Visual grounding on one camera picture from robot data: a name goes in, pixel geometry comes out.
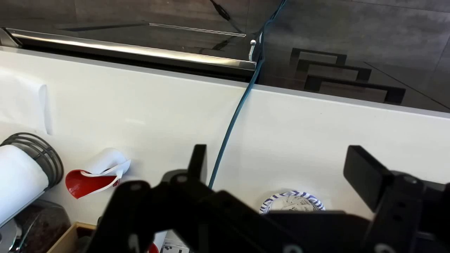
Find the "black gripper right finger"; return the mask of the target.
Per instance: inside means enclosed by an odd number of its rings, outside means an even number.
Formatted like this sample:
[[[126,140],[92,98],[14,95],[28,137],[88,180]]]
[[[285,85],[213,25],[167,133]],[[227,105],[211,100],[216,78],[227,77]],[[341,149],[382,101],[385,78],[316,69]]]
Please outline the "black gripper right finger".
[[[450,184],[389,170],[358,145],[347,147],[343,175],[374,213],[362,253],[450,253]]]

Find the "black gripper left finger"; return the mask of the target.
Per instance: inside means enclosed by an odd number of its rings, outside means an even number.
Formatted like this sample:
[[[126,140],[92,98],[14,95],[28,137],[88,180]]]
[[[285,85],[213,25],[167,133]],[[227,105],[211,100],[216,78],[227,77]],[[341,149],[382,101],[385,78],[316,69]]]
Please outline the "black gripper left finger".
[[[244,218],[254,212],[205,181],[206,146],[195,145],[185,168],[150,187],[122,182],[98,220],[85,253],[144,253],[157,232],[174,230],[194,253],[260,253]]]

